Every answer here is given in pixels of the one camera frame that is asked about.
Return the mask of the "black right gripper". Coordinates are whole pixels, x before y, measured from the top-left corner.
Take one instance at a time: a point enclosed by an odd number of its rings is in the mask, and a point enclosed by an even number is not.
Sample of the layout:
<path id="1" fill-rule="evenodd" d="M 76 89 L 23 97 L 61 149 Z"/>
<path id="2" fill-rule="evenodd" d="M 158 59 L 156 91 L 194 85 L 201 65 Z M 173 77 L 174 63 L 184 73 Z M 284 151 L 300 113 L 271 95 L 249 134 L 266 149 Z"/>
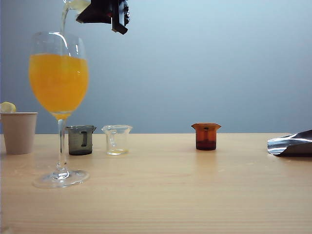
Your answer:
<path id="1" fill-rule="evenodd" d="M 116 33 L 126 34 L 126 25 L 130 21 L 129 5 L 126 0 L 92 0 L 76 21 L 79 23 L 112 23 L 112 30 Z"/>

